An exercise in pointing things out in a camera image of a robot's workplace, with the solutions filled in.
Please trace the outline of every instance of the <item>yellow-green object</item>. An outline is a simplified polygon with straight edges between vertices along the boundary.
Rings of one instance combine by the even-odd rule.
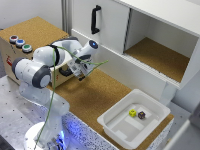
[[[129,115],[130,115],[131,117],[136,116],[136,111],[135,111],[135,109],[131,109],[131,110],[129,111]]]

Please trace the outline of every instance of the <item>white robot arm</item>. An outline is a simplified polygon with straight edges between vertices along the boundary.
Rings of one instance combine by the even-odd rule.
[[[94,68],[94,65],[91,64],[91,56],[97,52],[97,49],[97,43],[92,40],[88,41],[82,47],[77,38],[71,37],[36,49],[33,53],[33,60],[17,58],[13,62],[12,71],[16,78],[21,81],[19,87],[20,94],[33,103],[49,108],[52,91],[45,87],[51,81],[50,68],[54,66],[53,53],[55,56],[55,66],[63,63],[67,63],[69,66],[67,71],[60,70],[62,74],[67,76],[73,73],[79,80],[82,80]],[[69,103],[58,95],[54,97],[49,119],[44,126],[35,150],[51,149],[51,144],[49,145],[49,143],[53,141],[55,143],[55,139],[57,139],[57,136],[63,130],[61,116],[68,113],[68,111]],[[34,146],[33,142],[32,144],[28,143],[28,145],[25,145],[25,149]]]

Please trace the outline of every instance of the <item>brown box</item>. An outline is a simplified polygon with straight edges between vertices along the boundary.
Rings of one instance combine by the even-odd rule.
[[[6,74],[18,84],[20,81],[15,78],[15,75],[11,70],[12,63],[18,57],[26,57],[28,59],[32,59],[33,52],[25,54],[21,49],[18,49],[15,45],[10,44],[9,38],[12,35],[17,35],[20,39],[25,40],[26,44],[30,44],[33,48],[33,52],[39,47],[46,46],[56,40],[69,36],[66,32],[55,27],[40,17],[32,18],[0,31],[0,50]],[[64,65],[59,67],[62,67],[65,70],[68,66]],[[72,77],[64,77],[61,75],[59,68],[56,69],[55,76],[56,87]]]

